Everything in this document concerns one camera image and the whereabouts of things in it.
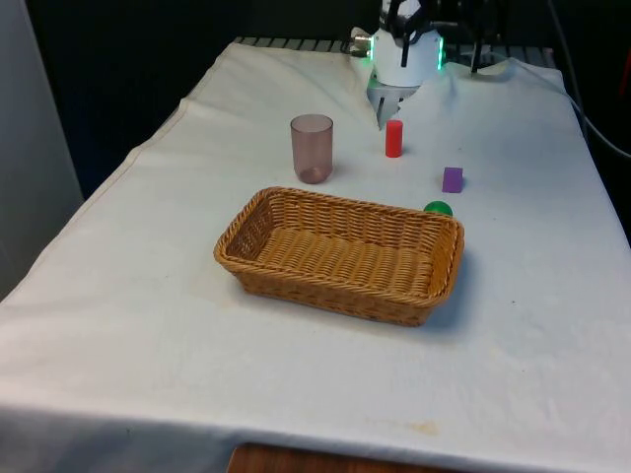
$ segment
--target red cylinder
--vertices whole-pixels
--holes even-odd
[[[386,156],[398,158],[403,153],[403,122],[389,120],[386,124]]]

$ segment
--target green led light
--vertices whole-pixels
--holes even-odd
[[[440,71],[441,69],[443,69],[443,58],[444,58],[444,53],[443,53],[443,45],[445,43],[445,40],[441,37],[441,41],[438,44],[438,70]]]
[[[375,37],[371,36],[371,48],[368,50],[368,57],[372,61],[375,54]]]

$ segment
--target cable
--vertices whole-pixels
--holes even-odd
[[[592,131],[594,131],[594,133],[596,134],[596,136],[602,141],[602,143],[604,143],[605,145],[607,145],[611,150],[613,150],[614,152],[616,152],[618,155],[631,160],[631,153],[627,153],[626,151],[621,150],[620,148],[618,148],[617,146],[615,146],[613,143],[611,143],[601,132],[600,130],[598,130],[596,128],[596,126],[592,123],[592,121],[587,118],[587,116],[585,115],[585,112],[583,111],[583,109],[579,106],[579,104],[572,99],[572,97],[570,97],[570,95],[565,92],[563,89],[561,89],[559,86],[557,86],[556,84],[554,84],[552,81],[549,81],[548,79],[546,79],[545,77],[541,76],[540,74],[537,74],[536,72],[530,70],[530,68],[526,67],[521,61],[518,61],[517,59],[515,59],[514,57],[506,57],[504,54],[500,54],[499,52],[495,52],[495,51],[489,51],[488,54],[495,56],[495,57],[499,57],[502,60],[505,61],[510,61],[513,64],[516,64],[518,66],[520,66],[522,69],[524,69],[525,71],[527,71],[529,74],[531,74],[532,76],[536,77],[537,79],[539,79],[540,81],[544,82],[545,84],[547,84],[548,86],[552,87],[552,89],[555,92],[558,92],[559,94],[567,97],[570,102],[572,103],[572,106],[576,109],[576,111],[581,115],[581,118],[583,119],[583,121],[585,121],[585,123],[592,128]]]
[[[556,32],[559,35],[559,39],[561,40],[561,47],[563,48],[563,54],[565,54],[565,60],[568,62],[568,68],[570,69],[570,80],[572,81],[572,89],[574,89],[574,93],[576,94],[576,102],[578,103],[577,112],[581,115],[581,129],[583,130],[583,137],[585,141],[588,141],[588,123],[587,117],[585,116],[585,109],[583,108],[583,99],[581,98],[581,92],[579,91],[579,81],[576,79],[576,71],[574,70],[574,63],[572,62],[572,56],[570,55],[570,47],[568,46],[568,41],[565,38],[565,33],[563,32],[563,27],[561,26],[561,22],[559,21],[559,16],[556,13],[556,8],[554,8],[554,2],[552,0],[547,0],[548,9],[550,10],[550,16],[552,17],[552,22],[554,23],[554,28],[556,28]]]

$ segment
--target white tablecloth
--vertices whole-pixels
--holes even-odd
[[[567,99],[515,65],[450,65],[402,103],[391,160],[370,66],[349,61],[230,46],[82,207],[0,305],[0,469],[221,471],[264,441],[629,471],[630,251]],[[305,112],[335,122],[318,187],[291,164]],[[445,166],[462,194],[441,193]],[[270,185],[447,200],[466,233],[452,298],[410,329],[246,295],[212,248]]]

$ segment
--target basket rim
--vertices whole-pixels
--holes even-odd
[[[346,197],[336,197],[329,194],[322,194],[319,192],[311,192],[302,189],[295,189],[292,187],[267,187],[256,192],[247,204],[241,209],[237,216],[231,221],[228,228],[222,233],[217,240],[213,255],[215,260],[219,262],[224,268],[231,273],[248,273],[258,274],[261,276],[267,276],[277,278],[283,281],[292,281],[296,283],[317,285],[321,288],[331,290],[343,290],[348,291],[358,296],[371,296],[383,299],[385,301],[395,304],[411,305],[416,308],[427,308],[444,302],[452,292],[452,288],[456,283],[457,270],[459,262],[464,250],[464,227],[454,217],[443,214],[432,214],[433,217],[438,217],[445,221],[456,224],[456,240],[452,248],[452,261],[448,269],[447,277],[445,278],[445,284],[441,290],[431,297],[419,297],[406,295],[402,293],[395,293],[387,290],[378,290],[367,287],[361,287],[357,284],[345,283],[344,280],[338,278],[331,278],[329,276],[321,276],[316,274],[309,274],[302,271],[296,271],[290,268],[278,268],[269,265],[261,264],[256,261],[247,260],[244,258],[229,256],[227,254],[227,248],[236,236],[237,232],[241,228],[247,217],[253,212],[253,210],[263,201],[266,197],[277,193],[293,194],[308,196],[316,200],[326,200],[331,203],[342,204],[345,206],[371,206],[376,212],[388,212],[404,215],[419,215],[427,214],[427,212],[421,210],[405,209],[402,207],[395,207],[390,205],[378,204],[374,202],[361,201],[356,199],[349,199]]]

